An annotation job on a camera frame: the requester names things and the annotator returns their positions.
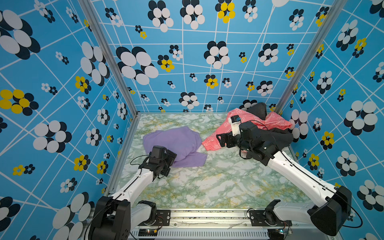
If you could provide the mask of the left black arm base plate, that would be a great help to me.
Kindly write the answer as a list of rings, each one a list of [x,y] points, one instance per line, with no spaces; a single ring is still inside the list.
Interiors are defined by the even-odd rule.
[[[169,226],[171,221],[171,210],[157,210],[155,219],[149,223],[142,223],[141,226]]]

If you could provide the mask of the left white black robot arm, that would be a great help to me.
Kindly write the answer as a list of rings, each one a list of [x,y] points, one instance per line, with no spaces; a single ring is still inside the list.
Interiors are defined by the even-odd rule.
[[[139,164],[132,179],[109,197],[101,197],[88,227],[87,240],[127,240],[139,224],[156,221],[156,203],[140,201],[132,204],[143,190],[159,176],[168,176],[177,154],[162,146],[154,146]]]

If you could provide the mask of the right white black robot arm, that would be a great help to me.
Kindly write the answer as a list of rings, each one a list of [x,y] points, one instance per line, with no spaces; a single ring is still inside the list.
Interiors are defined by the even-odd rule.
[[[284,153],[283,148],[293,141],[292,133],[259,128],[257,124],[254,120],[243,123],[238,117],[231,118],[232,130],[216,138],[221,147],[237,147],[246,154],[245,159],[254,159],[280,173],[310,199],[304,204],[273,200],[264,210],[265,223],[276,226],[286,221],[302,222],[336,236],[351,213],[351,191],[321,180]]]

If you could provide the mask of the purple cloth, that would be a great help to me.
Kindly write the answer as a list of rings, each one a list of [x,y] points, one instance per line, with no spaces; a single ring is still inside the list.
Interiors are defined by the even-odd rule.
[[[198,152],[202,145],[200,134],[188,127],[155,131],[143,137],[143,146],[149,153],[154,146],[162,146],[177,154],[173,168],[202,167],[207,155]]]

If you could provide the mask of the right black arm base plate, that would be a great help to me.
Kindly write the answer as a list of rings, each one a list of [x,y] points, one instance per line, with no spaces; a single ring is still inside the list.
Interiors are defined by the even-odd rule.
[[[248,209],[246,217],[251,221],[253,227],[277,227],[287,228],[292,226],[291,221],[279,220],[274,213],[271,214],[272,219],[269,220],[265,214],[265,210]]]

